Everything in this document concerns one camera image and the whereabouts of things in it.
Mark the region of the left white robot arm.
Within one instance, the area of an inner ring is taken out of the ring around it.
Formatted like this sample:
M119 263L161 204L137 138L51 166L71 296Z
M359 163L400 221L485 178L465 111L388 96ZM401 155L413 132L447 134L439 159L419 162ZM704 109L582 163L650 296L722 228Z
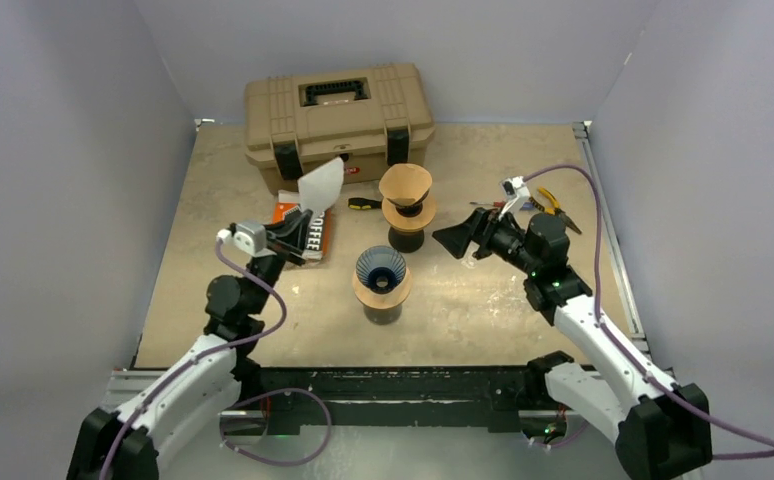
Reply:
M233 272L209 283L202 334L140 393L86 416L67 478L158 479L218 413L258 402L259 366L249 356L286 319L267 326L257 316L269 299L288 312L275 285L287 264L304 264L309 227L323 217L298 210L276 223L243 221L217 233L215 254Z

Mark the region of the white paper coffee filter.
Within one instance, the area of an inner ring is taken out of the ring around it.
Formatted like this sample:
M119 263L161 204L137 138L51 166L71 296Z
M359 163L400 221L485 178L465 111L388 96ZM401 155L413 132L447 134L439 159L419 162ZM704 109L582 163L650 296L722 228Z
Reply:
M299 205L314 215L332 207L344 181L344 162L337 156L303 175L297 181Z

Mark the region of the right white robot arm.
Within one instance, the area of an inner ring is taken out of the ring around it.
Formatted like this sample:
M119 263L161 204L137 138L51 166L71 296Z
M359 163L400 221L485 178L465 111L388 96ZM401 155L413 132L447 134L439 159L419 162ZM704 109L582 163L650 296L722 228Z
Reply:
M706 411L707 396L694 384L678 385L597 306L598 293L568 263L570 240L558 217L536 214L521 227L510 213L478 208L432 236L455 258L476 244L475 259L495 255L525 273L531 307L599 374L568 363L532 373L524 381L532 404L575 410L613 444L632 479L674 479L712 461L710 426L689 410Z

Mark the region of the brown paper coffee filter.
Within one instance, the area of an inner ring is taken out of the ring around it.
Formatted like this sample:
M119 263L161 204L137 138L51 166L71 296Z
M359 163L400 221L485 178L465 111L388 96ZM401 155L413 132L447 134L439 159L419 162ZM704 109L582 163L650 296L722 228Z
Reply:
M391 166L379 182L381 195L397 206L414 205L428 194L433 179L422 166L401 163Z

